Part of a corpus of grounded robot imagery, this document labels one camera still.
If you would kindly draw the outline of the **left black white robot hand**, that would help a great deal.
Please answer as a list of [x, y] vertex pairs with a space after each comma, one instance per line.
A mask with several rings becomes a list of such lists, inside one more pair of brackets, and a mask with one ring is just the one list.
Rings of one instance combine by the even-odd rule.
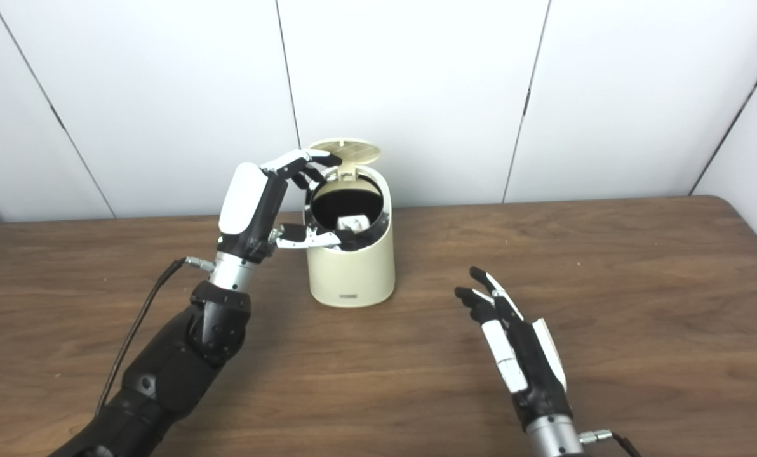
[[273, 235], [274, 223], [285, 199], [288, 182], [302, 190], [308, 179], [320, 184], [323, 175], [314, 164], [341, 165], [335, 154], [314, 149], [295, 149], [262, 165], [240, 164], [232, 176], [220, 212], [218, 251], [242, 258], [246, 263], [262, 263], [274, 249], [308, 249], [342, 243], [337, 232], [317, 234], [312, 229], [280, 229]]

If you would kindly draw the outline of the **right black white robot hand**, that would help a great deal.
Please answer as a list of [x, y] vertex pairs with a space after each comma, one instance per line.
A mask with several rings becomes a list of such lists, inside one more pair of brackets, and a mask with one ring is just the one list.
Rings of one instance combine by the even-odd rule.
[[480, 325], [521, 427], [548, 416], [572, 418], [564, 367], [545, 320], [527, 321], [487, 271], [472, 266], [469, 275], [486, 292], [457, 287], [455, 295]]

